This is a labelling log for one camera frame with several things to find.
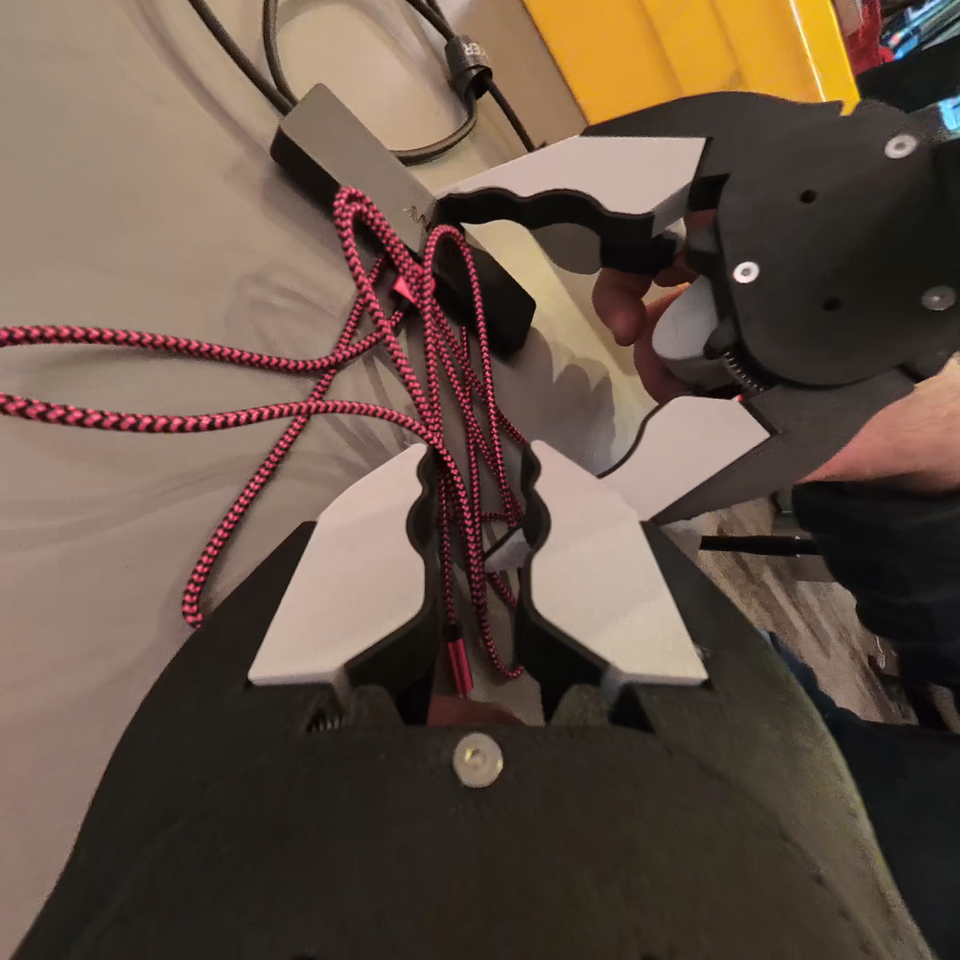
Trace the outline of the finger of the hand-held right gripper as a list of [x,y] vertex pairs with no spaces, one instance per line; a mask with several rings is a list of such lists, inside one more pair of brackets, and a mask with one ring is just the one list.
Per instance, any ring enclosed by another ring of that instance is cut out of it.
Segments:
[[511,222],[556,266],[657,274],[680,246],[675,225],[717,206],[731,163],[707,137],[579,135],[448,187],[435,225]]
[[644,419],[633,446],[600,480],[642,521],[691,520],[711,509],[681,500],[770,436],[736,399],[680,396]]

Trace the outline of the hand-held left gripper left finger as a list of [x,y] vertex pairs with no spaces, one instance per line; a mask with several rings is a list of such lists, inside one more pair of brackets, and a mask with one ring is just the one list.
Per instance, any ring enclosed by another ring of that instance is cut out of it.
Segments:
[[434,449],[413,444],[318,516],[247,672],[256,687],[412,687],[439,636]]

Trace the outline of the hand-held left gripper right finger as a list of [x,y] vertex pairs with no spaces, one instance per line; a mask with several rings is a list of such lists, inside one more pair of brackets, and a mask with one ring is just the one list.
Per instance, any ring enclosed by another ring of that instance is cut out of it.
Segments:
[[514,651],[542,690],[699,688],[709,678],[638,511],[549,444],[524,455]]

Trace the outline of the yellow plastic bin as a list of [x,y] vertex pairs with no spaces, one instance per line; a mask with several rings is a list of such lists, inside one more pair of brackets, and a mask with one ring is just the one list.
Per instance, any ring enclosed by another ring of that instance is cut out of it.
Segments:
[[798,102],[860,95],[829,1],[525,1],[594,125],[719,91]]

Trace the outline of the black usb hub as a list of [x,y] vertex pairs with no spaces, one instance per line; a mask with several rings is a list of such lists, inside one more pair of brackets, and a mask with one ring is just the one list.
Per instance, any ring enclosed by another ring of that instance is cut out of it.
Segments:
[[[343,186],[362,191],[381,211],[415,262],[436,225],[435,198],[322,84],[283,117],[270,156],[295,187],[326,210]],[[503,361],[520,352],[536,312],[534,297],[474,236],[463,234],[483,295],[489,348]]]

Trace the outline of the person's right forearm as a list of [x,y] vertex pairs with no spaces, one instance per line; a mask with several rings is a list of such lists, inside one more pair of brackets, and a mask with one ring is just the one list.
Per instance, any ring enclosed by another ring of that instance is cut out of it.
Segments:
[[795,486],[799,526],[858,618],[921,686],[959,683],[959,493],[870,483]]

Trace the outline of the person's right hand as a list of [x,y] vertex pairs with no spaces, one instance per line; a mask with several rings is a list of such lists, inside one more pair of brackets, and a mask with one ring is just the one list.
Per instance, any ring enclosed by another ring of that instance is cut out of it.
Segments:
[[[657,404],[688,392],[655,354],[652,337],[666,309],[694,279],[695,273],[678,262],[654,278],[604,269],[594,283],[592,304],[599,320],[618,346],[631,348],[642,386]],[[874,416],[801,482],[867,483],[919,495],[958,492],[958,359]]]

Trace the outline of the person's blue jeans legs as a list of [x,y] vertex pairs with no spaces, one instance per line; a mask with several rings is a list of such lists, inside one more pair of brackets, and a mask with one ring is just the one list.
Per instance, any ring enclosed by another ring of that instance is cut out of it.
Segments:
[[882,856],[938,958],[959,957],[958,734],[870,722],[839,706],[773,633],[766,639],[821,714]]

